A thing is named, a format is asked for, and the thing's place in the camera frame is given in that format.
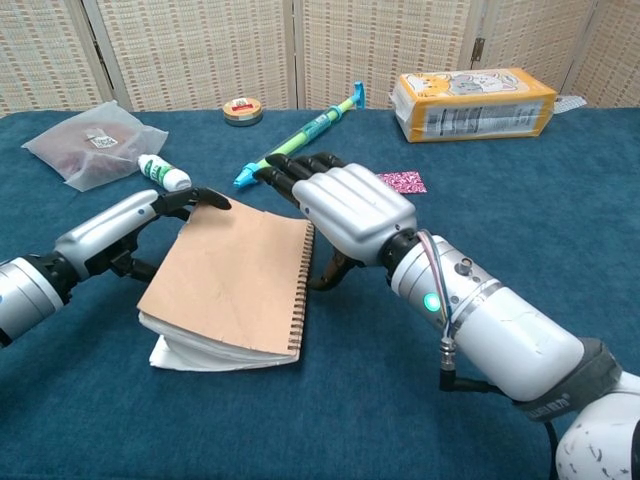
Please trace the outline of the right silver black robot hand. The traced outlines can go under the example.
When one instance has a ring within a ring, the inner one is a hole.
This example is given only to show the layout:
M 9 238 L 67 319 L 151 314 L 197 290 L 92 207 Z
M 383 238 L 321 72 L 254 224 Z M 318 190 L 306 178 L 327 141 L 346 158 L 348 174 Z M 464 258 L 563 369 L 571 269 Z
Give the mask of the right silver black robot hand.
M 274 188 L 309 219 L 333 246 L 321 276 L 308 280 L 317 291 L 335 288 L 354 267 L 383 266 L 392 276 L 416 244 L 416 208 L 358 163 L 320 152 L 266 158 L 253 177 Z

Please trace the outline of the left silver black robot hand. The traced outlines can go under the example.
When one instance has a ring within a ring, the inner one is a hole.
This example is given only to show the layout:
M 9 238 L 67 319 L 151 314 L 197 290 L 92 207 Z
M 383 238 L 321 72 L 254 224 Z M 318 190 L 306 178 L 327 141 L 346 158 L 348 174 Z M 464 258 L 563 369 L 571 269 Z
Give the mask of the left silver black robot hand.
M 139 233 L 162 216 L 189 219 L 187 205 L 200 202 L 229 210 L 229 200 L 206 187 L 159 193 L 153 189 L 135 193 L 87 220 L 55 242 L 54 250 L 63 256 L 84 281 L 108 270 L 149 282 L 157 268 L 132 257 L 138 248 Z

